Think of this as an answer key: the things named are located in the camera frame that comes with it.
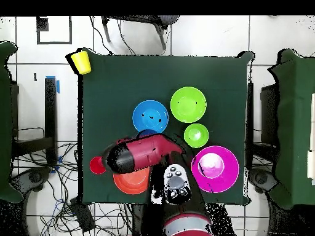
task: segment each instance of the white floor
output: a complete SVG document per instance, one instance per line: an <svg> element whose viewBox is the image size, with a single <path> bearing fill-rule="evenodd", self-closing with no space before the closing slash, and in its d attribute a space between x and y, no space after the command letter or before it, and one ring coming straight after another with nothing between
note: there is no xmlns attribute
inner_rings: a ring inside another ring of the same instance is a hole
<svg viewBox="0 0 315 236"><path fill-rule="evenodd" d="M118 30L116 20L108 23L111 44L106 42L100 17L94 19L107 48L116 54L129 54ZM49 17L49 31L41 32L42 41L68 41L68 17ZM88 47L98 53L106 54L102 40L94 31L89 17L72 17L71 45L37 45L36 17L1 17L0 41L11 41L17 44L18 51L8 61L8 68L13 80L20 86L19 95L19 128L44 128L44 79L55 76L60 81L58 99L58 140L59 146L65 143L75 143L77 139L77 105L78 90L77 76L67 64L65 55L76 51L78 47ZM252 68L254 84L254 128L260 129L260 89L274 83L267 68L274 65L277 53L283 48L293 48L303 56L310 56L315 52L315 16L278 16L244 15L244 16L181 16L173 25L172 40L169 36L164 55L170 55L172 41L172 55L235 57L241 51L251 50L255 53ZM158 34L153 25L122 22L122 34L128 45L136 54L158 54L164 51ZM20 132L20 139L38 138L40 130ZM259 132L254 133L259 141ZM74 162L73 155L67 161ZM29 163L19 162L20 168L14 173L23 171ZM60 180L54 174L49 181L55 188L56 197L60 198ZM78 184L68 181L67 187L70 198L76 196ZM257 194L249 184L249 197L252 202L247 206L226 206L231 216L237 236L265 236L268 231L268 202L265 195ZM31 236L39 236L43 224L39 216L46 221L52 216L55 200L52 188L46 184L40 193L32 193L28 202L27 215ZM102 210L109 212L117 205L104 205ZM98 204L92 205L95 219L103 214ZM97 221L100 226L117 226L117 212L109 218Z"/></svg>

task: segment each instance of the green bowl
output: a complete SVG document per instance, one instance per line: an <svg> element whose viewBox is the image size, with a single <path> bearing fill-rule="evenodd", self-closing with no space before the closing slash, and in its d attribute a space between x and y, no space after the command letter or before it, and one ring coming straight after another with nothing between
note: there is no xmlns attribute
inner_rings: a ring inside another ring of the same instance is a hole
<svg viewBox="0 0 315 236"><path fill-rule="evenodd" d="M191 124L186 127L184 132L184 140L192 147L192 148L201 148L208 142L209 133L208 129L198 123Z"/></svg>
<svg viewBox="0 0 315 236"><path fill-rule="evenodd" d="M170 110L180 122L193 123L205 113L207 102L204 94L194 87L177 90L170 100Z"/></svg>

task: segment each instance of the green cloth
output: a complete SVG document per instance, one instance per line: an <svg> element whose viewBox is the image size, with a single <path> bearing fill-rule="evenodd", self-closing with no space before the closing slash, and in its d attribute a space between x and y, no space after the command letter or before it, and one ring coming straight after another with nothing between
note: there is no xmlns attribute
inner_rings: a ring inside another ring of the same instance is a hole
<svg viewBox="0 0 315 236"><path fill-rule="evenodd" d="M164 131L183 137L188 124L179 122L170 111L170 99L181 87L192 86L203 92L207 110L196 123L209 131L209 141L202 147L220 145L231 150L239 161L239 176L225 192L202 191L207 203L243 205L248 199L244 190L244 136L247 99L247 64L252 52L234 57L159 57L104 56L89 49L92 71L83 75L83 202L146 203L147 191L127 195L106 172L95 175L90 160L101 155L111 143L133 137L137 131L132 113L140 102L156 100L169 112ZM197 154L202 148L194 149Z"/></svg>
<svg viewBox="0 0 315 236"><path fill-rule="evenodd" d="M12 106L11 106L11 75L7 69L7 60L17 51L11 42L0 42L0 199L12 203L23 200L21 193L9 184L12 173Z"/></svg>
<svg viewBox="0 0 315 236"><path fill-rule="evenodd" d="M284 209L299 204L315 205L315 186L307 178L315 58L298 57L287 49L281 52L279 64L271 71L280 90L277 110L280 154L275 173L280 183L269 195Z"/></svg>

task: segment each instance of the chair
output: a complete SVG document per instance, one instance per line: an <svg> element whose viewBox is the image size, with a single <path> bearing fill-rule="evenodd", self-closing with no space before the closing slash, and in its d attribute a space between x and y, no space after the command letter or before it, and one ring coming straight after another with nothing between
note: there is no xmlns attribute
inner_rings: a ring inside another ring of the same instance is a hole
<svg viewBox="0 0 315 236"><path fill-rule="evenodd" d="M38 192L57 164L56 82L45 79L45 137L19 141L18 85L9 77L6 61L17 51L11 42L0 42L0 236L28 236L26 204L31 191ZM47 165L11 177L16 157L46 150Z"/></svg>
<svg viewBox="0 0 315 236"><path fill-rule="evenodd" d="M166 49L166 45L163 38L164 30L173 23L175 23L179 15L128 15L128 16L101 16L103 27L107 42L111 42L110 35L108 34L107 23L109 19L140 22L140 23L151 23L154 25L156 32L158 33L163 50Z"/></svg>

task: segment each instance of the blue bowl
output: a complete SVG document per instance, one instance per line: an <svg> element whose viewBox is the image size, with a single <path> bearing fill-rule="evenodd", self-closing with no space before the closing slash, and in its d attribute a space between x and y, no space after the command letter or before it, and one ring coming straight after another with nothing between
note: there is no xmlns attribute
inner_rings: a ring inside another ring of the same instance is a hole
<svg viewBox="0 0 315 236"><path fill-rule="evenodd" d="M148 136L148 135L152 135L152 134L156 134L156 132L154 130L144 130L142 132L138 133L138 137L141 138L142 136Z"/></svg>
<svg viewBox="0 0 315 236"><path fill-rule="evenodd" d="M155 100L145 100L135 108L132 122L138 132L154 130L157 133L162 133L169 123L169 114L162 103Z"/></svg>

